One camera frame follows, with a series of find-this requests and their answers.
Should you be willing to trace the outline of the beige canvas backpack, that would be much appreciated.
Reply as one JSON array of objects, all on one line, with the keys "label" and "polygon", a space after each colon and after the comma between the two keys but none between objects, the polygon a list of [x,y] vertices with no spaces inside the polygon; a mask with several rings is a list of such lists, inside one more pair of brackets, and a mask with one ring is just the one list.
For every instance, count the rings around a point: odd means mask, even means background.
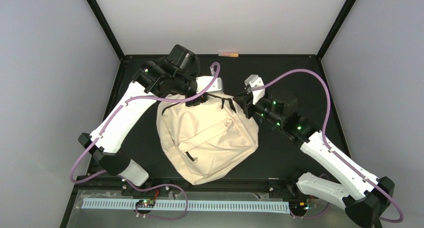
[{"label": "beige canvas backpack", "polygon": [[223,178],[259,147],[254,118],[219,92],[197,106],[160,102],[156,128],[164,154],[192,185]]}]

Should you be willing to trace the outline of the black frame post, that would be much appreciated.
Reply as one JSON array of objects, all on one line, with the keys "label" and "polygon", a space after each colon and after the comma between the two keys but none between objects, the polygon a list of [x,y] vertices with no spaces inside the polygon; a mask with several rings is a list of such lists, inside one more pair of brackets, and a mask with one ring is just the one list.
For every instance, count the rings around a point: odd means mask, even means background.
[{"label": "black frame post", "polygon": [[355,2],[357,0],[345,0],[343,3],[339,13],[336,16],[336,19],[334,20],[334,23],[332,24],[328,34],[326,35],[320,49],[317,52],[317,59],[318,61],[322,61],[324,58],[326,52],[330,48],[332,42],[334,41],[338,31],[340,30],[341,26],[343,25],[344,21],[348,17],[351,9],[353,8]]},{"label": "black frame post", "polygon": [[117,41],[104,13],[102,12],[102,9],[100,8],[99,3],[97,0],[86,0],[89,7],[91,8],[94,16],[96,17],[99,25],[101,26],[104,34],[106,35],[109,43],[111,44],[113,50],[115,51],[115,54],[117,55],[119,60],[122,60],[125,57],[125,54],[119,45],[119,42]]}]

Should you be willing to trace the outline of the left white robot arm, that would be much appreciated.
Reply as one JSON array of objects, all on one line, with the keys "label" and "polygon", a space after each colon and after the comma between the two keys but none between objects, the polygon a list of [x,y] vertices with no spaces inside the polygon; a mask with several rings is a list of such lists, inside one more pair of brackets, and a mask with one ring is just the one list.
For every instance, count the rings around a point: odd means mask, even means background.
[{"label": "left white robot arm", "polygon": [[[220,66],[212,65],[211,75],[202,76],[199,69],[190,71],[193,65],[200,65],[199,57],[179,44],[167,56],[143,63],[106,119],[92,132],[79,136],[84,151],[72,166],[70,181],[80,184],[108,173],[136,186],[146,182],[148,172],[121,151],[122,143],[140,117],[157,101],[191,105],[205,99],[206,93],[215,88]],[[76,180],[75,169],[87,154],[91,154],[103,170]]]}]

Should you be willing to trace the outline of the orange highlighter pen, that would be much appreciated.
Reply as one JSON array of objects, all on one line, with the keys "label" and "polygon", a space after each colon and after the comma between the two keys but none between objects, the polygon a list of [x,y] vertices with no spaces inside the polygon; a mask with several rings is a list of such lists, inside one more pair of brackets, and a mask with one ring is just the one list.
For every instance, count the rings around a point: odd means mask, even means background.
[{"label": "orange highlighter pen", "polygon": [[239,54],[235,53],[235,52],[219,52],[218,56],[221,56],[221,57],[239,57]]}]

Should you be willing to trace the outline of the black frame post left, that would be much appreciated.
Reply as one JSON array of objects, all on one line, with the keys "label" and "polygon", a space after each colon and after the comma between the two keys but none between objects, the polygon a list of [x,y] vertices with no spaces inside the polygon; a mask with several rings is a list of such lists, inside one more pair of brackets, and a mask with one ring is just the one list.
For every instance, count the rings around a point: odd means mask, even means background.
[{"label": "black frame post left", "polygon": [[99,3],[97,0],[86,0],[89,7],[91,8],[94,16],[96,17],[99,25],[101,26],[104,34],[106,35],[109,43],[111,44],[113,50],[115,51],[115,54],[117,55],[119,60],[122,60],[125,57],[125,54],[119,45],[119,42],[117,41],[104,13],[102,12],[102,9],[100,8]]}]

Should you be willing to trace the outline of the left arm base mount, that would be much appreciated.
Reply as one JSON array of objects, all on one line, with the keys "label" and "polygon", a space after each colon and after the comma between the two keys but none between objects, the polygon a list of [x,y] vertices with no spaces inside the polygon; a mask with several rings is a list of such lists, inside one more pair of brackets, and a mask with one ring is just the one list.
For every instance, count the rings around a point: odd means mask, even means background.
[{"label": "left arm base mount", "polygon": [[[161,184],[169,184],[169,179],[156,179],[156,178],[149,178],[145,183],[143,183],[141,186],[137,186],[137,188],[146,190],[151,187],[155,187]],[[133,197],[133,198],[148,198],[152,199],[154,197],[167,197],[168,194],[172,191],[172,188],[170,186],[163,186],[160,188],[155,188],[153,190],[140,192],[135,190],[131,185],[129,185],[127,182],[124,183],[125,189],[122,188],[121,195],[127,196],[127,197]]]}]

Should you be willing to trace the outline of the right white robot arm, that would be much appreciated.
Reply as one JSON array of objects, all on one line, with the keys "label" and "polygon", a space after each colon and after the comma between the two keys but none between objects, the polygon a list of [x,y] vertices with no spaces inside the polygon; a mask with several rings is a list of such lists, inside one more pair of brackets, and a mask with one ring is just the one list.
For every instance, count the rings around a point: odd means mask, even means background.
[{"label": "right white robot arm", "polygon": [[264,96],[244,93],[234,101],[247,118],[258,115],[273,123],[302,152],[316,160],[337,182],[304,173],[285,183],[285,192],[293,198],[312,195],[336,205],[361,228],[371,228],[391,204],[394,182],[387,176],[377,177],[362,168],[336,145],[327,140],[322,131],[297,111],[298,100],[288,93],[270,100]]}]

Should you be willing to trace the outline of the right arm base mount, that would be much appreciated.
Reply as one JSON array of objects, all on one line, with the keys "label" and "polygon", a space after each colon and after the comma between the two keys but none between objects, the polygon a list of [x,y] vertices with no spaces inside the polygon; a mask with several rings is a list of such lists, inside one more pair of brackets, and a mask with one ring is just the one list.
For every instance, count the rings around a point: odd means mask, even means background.
[{"label": "right arm base mount", "polygon": [[303,202],[311,198],[317,199],[317,197],[301,193],[296,183],[292,180],[269,180],[268,194],[270,198],[289,202]]}]

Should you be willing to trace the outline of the black frame post right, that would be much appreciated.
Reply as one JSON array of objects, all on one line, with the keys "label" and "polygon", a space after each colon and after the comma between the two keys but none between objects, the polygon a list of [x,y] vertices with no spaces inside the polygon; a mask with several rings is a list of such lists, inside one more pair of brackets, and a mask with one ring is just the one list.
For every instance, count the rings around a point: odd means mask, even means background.
[{"label": "black frame post right", "polygon": [[357,0],[345,0],[343,3],[339,13],[336,16],[336,19],[334,20],[334,23],[332,24],[328,34],[326,35],[320,49],[317,52],[317,59],[318,61],[322,61],[324,58],[326,52],[330,48],[332,42],[334,41],[338,31],[340,30],[341,26],[343,25],[344,21],[348,17],[351,9],[353,8],[355,2]]}]

